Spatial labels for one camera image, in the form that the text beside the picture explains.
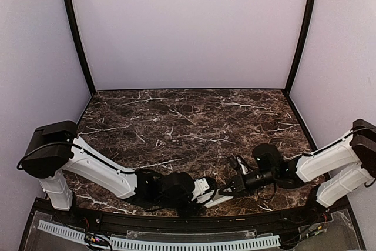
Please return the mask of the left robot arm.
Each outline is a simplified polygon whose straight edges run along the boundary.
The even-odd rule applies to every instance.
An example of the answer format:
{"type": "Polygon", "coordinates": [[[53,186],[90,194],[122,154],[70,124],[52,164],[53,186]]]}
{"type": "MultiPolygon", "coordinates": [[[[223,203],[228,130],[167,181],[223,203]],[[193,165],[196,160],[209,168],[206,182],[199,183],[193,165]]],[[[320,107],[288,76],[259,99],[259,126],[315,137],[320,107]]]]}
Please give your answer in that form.
{"type": "Polygon", "coordinates": [[[94,150],[77,134],[73,121],[62,121],[35,129],[17,170],[37,178],[54,209],[70,225],[83,220],[74,205],[64,171],[75,173],[147,212],[174,209],[181,217],[202,213],[217,193],[211,177],[193,179],[186,172],[168,175],[150,169],[131,169],[94,150]]]}

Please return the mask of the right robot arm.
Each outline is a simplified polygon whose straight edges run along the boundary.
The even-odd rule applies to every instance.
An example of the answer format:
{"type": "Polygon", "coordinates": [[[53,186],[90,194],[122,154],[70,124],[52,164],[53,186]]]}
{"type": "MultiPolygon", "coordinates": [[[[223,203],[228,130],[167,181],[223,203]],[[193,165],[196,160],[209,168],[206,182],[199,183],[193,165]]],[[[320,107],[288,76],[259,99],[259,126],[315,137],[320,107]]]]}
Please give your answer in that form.
{"type": "Polygon", "coordinates": [[[220,195],[241,197],[269,184],[295,189],[340,169],[330,180],[312,189],[312,202],[300,210],[300,219],[312,224],[322,215],[323,208],[332,206],[361,185],[369,187],[375,183],[375,126],[357,119],[336,141],[290,160],[284,160],[276,146],[266,143],[256,146],[252,157],[258,166],[256,170],[242,157],[230,157],[237,174],[219,190],[220,195]]]}

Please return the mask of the white remote control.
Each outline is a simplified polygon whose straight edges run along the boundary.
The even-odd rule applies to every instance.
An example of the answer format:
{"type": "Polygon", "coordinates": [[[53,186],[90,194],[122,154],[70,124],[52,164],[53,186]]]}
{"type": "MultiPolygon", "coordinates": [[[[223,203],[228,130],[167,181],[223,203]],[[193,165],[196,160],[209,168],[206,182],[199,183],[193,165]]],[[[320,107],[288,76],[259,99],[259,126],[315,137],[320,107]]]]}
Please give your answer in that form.
{"type": "Polygon", "coordinates": [[[220,195],[217,193],[217,191],[212,191],[204,195],[203,205],[206,208],[212,208],[214,206],[222,204],[226,201],[230,201],[232,199],[233,199],[233,196],[220,195]]]}

